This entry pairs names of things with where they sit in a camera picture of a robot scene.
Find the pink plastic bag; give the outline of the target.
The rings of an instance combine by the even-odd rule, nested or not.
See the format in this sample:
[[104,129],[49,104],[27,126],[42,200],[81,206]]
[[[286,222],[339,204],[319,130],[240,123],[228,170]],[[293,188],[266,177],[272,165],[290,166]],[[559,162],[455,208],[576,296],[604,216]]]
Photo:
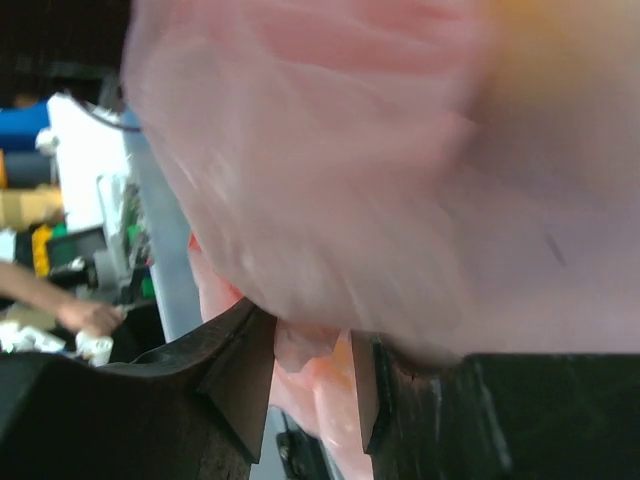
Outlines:
[[137,1],[123,76],[202,316],[277,319],[271,401],[344,478],[353,335],[639,359],[637,2]]

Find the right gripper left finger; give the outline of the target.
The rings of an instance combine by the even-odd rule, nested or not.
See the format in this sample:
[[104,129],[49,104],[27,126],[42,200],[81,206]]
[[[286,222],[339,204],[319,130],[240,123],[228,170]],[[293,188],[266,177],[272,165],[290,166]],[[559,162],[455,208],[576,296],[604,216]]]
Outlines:
[[131,363],[1,358],[5,479],[245,479],[260,459],[275,319],[242,300]]

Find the person forearm in background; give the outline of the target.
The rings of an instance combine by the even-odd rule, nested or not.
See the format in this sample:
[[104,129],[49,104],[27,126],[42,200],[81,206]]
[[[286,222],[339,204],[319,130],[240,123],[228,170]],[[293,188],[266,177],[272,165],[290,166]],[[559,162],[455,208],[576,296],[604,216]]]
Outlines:
[[21,266],[2,261],[1,301],[26,303],[70,325],[68,311],[75,299],[66,291],[47,280],[36,277]]

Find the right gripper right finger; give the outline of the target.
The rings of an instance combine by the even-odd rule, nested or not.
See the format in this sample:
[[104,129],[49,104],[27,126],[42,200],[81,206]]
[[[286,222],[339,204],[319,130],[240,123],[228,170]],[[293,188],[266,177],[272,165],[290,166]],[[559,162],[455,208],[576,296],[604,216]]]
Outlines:
[[635,479],[635,355],[470,355],[410,364],[351,338],[362,446],[378,479]]

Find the person hand in background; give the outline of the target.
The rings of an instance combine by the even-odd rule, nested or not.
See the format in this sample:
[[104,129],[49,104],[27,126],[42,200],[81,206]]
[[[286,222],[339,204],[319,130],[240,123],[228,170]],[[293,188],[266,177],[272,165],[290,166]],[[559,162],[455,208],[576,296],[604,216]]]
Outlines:
[[119,307],[72,299],[61,305],[56,317],[71,332],[84,331],[101,337],[110,336],[123,323],[126,315]]

